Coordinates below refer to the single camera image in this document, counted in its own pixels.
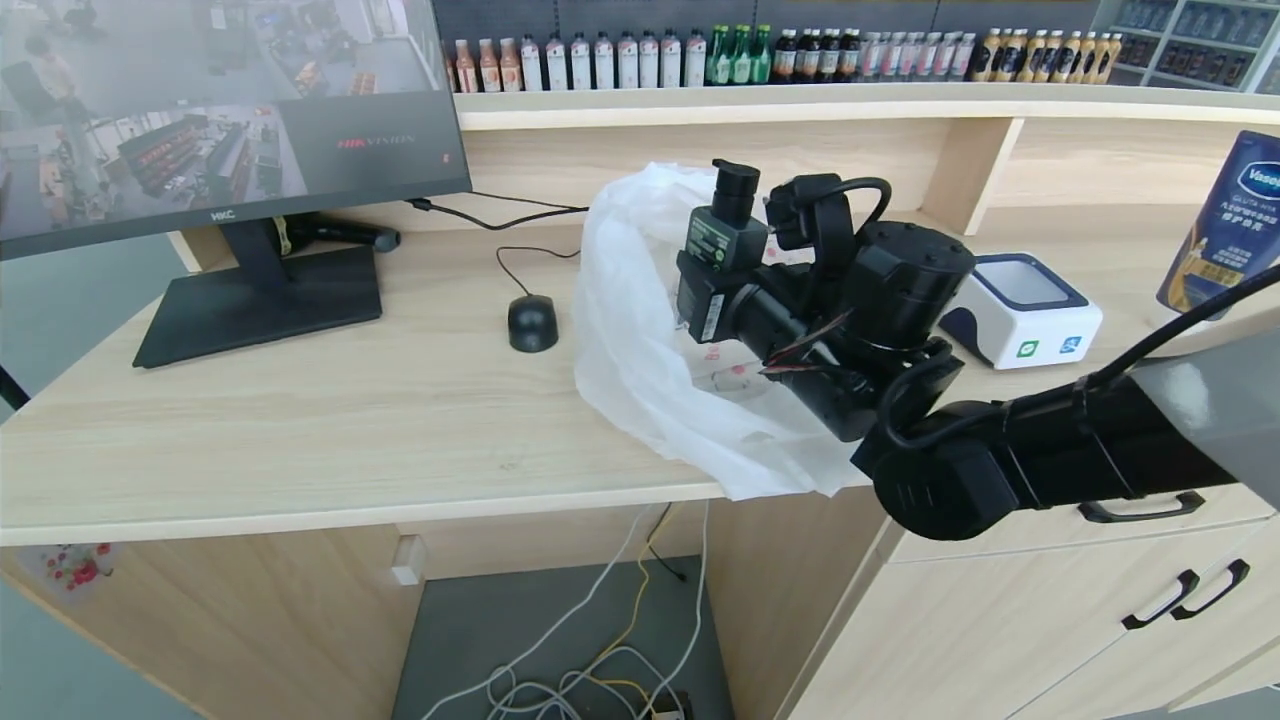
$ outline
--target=black handle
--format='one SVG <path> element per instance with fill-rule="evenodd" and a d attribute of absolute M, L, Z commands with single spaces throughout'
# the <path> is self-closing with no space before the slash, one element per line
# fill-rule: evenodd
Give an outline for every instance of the black handle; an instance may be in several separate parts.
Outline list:
<path fill-rule="evenodd" d="M 1174 616 L 1174 620 L 1190 620 L 1192 618 L 1199 615 L 1201 612 L 1204 612 L 1210 607 L 1213 607 L 1215 602 L 1226 597 L 1229 592 L 1234 591 L 1236 587 L 1239 587 L 1240 583 L 1244 582 L 1244 578 L 1249 577 L 1249 564 L 1245 562 L 1244 559 L 1236 559 L 1234 562 L 1228 565 L 1226 569 L 1230 570 L 1231 573 L 1231 584 L 1226 585 L 1226 588 L 1224 588 L 1222 592 L 1213 596 L 1213 600 L 1206 602 L 1204 605 L 1199 606 L 1196 610 L 1187 610 L 1181 605 L 1170 610 L 1169 614 Z"/>
<path fill-rule="evenodd" d="M 1147 618 L 1146 620 L 1139 620 L 1137 615 L 1129 615 L 1124 620 L 1120 620 L 1120 624 L 1123 624 L 1126 630 L 1138 630 L 1146 628 L 1147 625 L 1155 623 L 1156 620 L 1160 620 L 1161 616 L 1166 615 L 1169 611 L 1181 605 L 1183 601 L 1187 600 L 1187 596 L 1196 592 L 1196 588 L 1199 585 L 1199 575 L 1197 575 L 1193 570 L 1183 570 L 1183 574 L 1178 575 L 1178 583 L 1183 585 L 1183 589 L 1181 592 L 1178 593 L 1178 597 L 1169 601 L 1169 605 L 1157 610 L 1155 614 L 1152 614 L 1151 618 Z"/>
<path fill-rule="evenodd" d="M 1161 520 L 1164 518 L 1176 518 L 1179 515 L 1190 515 L 1199 510 L 1204 505 L 1204 498 L 1201 493 L 1196 491 L 1180 492 L 1175 496 L 1179 502 L 1176 510 L 1161 510 L 1160 512 L 1139 512 L 1137 515 L 1116 515 L 1115 512 L 1102 507 L 1097 502 L 1082 502 L 1076 510 L 1084 519 L 1091 523 L 1137 523 L 1139 520 Z"/>

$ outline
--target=wooden shelf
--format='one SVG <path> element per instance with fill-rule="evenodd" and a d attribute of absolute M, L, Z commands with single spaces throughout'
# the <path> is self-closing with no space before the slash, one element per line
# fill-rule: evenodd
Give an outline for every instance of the wooden shelf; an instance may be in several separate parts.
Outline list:
<path fill-rule="evenodd" d="M 1280 99 L 1121 86 L 877 83 L 454 95 L 462 129 L 905 118 L 1101 118 L 1280 124 Z"/>

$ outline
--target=computer mouse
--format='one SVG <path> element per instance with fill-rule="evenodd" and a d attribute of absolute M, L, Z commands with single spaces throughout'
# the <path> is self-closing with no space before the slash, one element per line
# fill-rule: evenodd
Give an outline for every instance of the computer mouse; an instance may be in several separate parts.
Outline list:
<path fill-rule="evenodd" d="M 545 295 L 527 295 L 507 307 L 507 336 L 521 352 L 541 352 L 559 340 L 556 304 Z"/>

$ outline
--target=hikvision logo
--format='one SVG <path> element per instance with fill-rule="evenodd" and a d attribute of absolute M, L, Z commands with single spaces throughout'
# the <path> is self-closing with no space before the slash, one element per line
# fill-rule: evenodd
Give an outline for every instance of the hikvision logo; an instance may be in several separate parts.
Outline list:
<path fill-rule="evenodd" d="M 417 137 L 412 135 L 388 135 L 383 137 L 348 137 L 338 141 L 338 147 L 352 150 L 356 147 L 376 147 L 379 145 L 412 145 Z"/>

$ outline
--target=plastic bag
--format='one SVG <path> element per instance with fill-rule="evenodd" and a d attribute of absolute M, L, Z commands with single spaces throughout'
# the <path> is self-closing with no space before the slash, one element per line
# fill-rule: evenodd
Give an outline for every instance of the plastic bag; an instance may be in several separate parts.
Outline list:
<path fill-rule="evenodd" d="M 710 169 L 650 164 L 591 202 L 573 291 L 579 393 L 663 457 L 714 477 L 733 500 L 869 484 L 849 462 L 856 445 L 760 375 L 746 346 L 696 345 L 681 324 L 676 252 L 689 213 L 714 188 Z M 768 261 L 801 259 L 771 240 Z"/>

